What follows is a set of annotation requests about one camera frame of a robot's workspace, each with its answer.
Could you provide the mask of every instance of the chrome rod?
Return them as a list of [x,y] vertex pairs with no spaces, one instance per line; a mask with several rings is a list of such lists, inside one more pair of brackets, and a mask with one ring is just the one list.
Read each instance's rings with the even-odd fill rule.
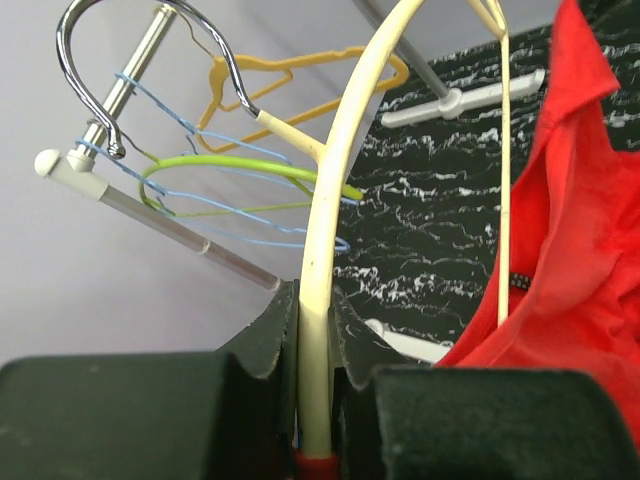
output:
[[[127,62],[127,65],[122,70],[122,73],[135,81],[140,81],[145,70],[149,66],[149,63],[153,59],[158,47],[162,43],[162,40],[166,36],[173,20],[175,19],[176,12],[173,8],[166,5],[158,8],[151,25],[145,32],[144,36],[140,40],[140,43],[136,47],[131,59]],[[121,78],[118,78],[111,91],[107,95],[102,107],[113,118],[118,118],[122,113],[123,108],[129,101],[135,86]],[[102,122],[90,122],[82,139],[96,146],[102,146],[105,141],[107,132]],[[87,157],[94,159],[97,155],[96,150],[88,148],[84,145],[78,145],[76,150]]]

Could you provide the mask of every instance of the hanger hook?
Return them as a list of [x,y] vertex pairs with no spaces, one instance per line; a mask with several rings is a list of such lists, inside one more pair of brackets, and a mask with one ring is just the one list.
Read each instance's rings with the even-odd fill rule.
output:
[[[67,8],[64,15],[58,23],[56,30],[56,49],[58,52],[58,60],[60,61],[60,67],[64,72],[64,76],[67,82],[71,85],[71,88],[75,91],[76,95],[80,98],[89,110],[96,116],[100,123],[106,128],[108,134],[109,145],[107,152],[116,159],[123,158],[126,150],[122,143],[122,132],[116,119],[113,115],[109,114],[104,107],[98,102],[91,92],[87,89],[85,84],[78,75],[75,63],[71,56],[71,33],[76,25],[76,22],[80,16],[90,7],[100,2],[101,0],[74,0]],[[236,63],[235,57],[229,48],[229,44],[222,36],[222,33],[205,17],[202,13],[196,10],[187,2],[183,0],[158,0],[160,3],[169,5],[176,10],[181,11],[184,15],[189,17],[192,21],[200,25],[206,30],[213,40],[218,44],[220,50],[222,50],[222,56],[227,63],[231,81],[236,91],[236,95],[240,100],[240,104],[253,118],[257,118],[260,109],[249,98],[247,91],[244,88],[242,78],[240,76],[240,68]]]

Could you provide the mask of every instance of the red base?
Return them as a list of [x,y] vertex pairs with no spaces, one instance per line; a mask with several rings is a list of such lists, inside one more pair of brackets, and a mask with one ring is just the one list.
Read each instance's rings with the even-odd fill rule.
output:
[[307,458],[296,450],[295,480],[340,480],[340,459],[335,453],[330,458]]

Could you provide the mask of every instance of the cream plastic hanger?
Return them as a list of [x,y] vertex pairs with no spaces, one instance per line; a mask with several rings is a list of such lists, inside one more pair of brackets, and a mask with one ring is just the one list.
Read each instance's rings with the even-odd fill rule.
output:
[[[258,90],[256,93],[249,97],[251,100],[256,100],[293,81],[293,70],[295,69],[339,62],[349,58],[357,58],[360,57],[363,52],[364,47],[349,47],[340,52],[320,52],[311,55],[302,55],[299,57],[291,57],[284,60],[276,61],[263,60],[249,55],[236,55],[235,58],[240,70],[282,72],[283,76],[281,79],[276,80],[271,85]],[[400,86],[409,78],[409,68],[400,59],[400,57],[398,57],[397,55],[391,55],[388,63],[394,69],[393,76],[391,78],[378,82],[374,90],[375,93],[386,92],[387,90]],[[224,84],[227,81],[227,78],[229,78],[229,68],[227,67],[225,59],[223,57],[213,57],[213,65],[211,67],[211,71],[209,72],[209,84],[211,86],[211,93],[213,94],[213,98],[205,112],[202,114],[202,117],[200,117],[200,121],[198,123],[199,130],[204,130],[207,128],[207,125],[209,124],[209,122],[211,122],[211,118],[218,110],[222,110],[223,112],[231,112],[240,107],[240,102],[236,102],[229,106],[226,106],[222,103]],[[338,108],[339,104],[340,98],[336,98],[335,100],[331,100],[330,102],[318,105],[316,107],[310,108],[305,112],[299,113],[298,115],[287,119],[286,123],[288,123],[289,125],[298,125],[300,123],[324,115],[325,113],[328,113],[332,110],[335,110],[336,108]],[[251,135],[247,135],[242,139],[242,141],[244,143],[252,143],[256,140],[260,140],[261,138],[271,135],[271,133],[272,132],[268,129],[263,129]],[[198,135],[197,139],[203,148],[212,153],[224,153],[234,148],[238,148],[238,144],[232,142],[219,147],[213,147],[207,142],[207,140],[205,140],[202,135]]]
[[489,11],[480,0],[467,0],[478,17],[500,40],[502,71],[502,158],[500,173],[500,257],[498,271],[498,326],[509,315],[509,272],[511,265],[511,102],[509,83],[509,29],[498,0],[486,0]]

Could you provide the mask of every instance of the white plastic bracket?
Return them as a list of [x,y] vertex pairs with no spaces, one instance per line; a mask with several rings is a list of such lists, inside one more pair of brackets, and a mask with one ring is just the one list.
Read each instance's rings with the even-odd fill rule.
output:
[[67,160],[76,172],[91,172],[96,164],[93,158],[80,150],[69,150]]
[[[532,95],[540,90],[545,73],[543,68],[539,68],[529,75],[523,75],[511,80],[509,93],[511,100]],[[458,88],[452,88],[445,98],[415,107],[405,108],[397,112],[384,113],[381,122],[385,127],[398,128],[411,123],[424,122],[439,117],[451,120],[467,110],[500,104],[501,101],[502,84],[500,83],[476,88],[467,92],[463,92]]]

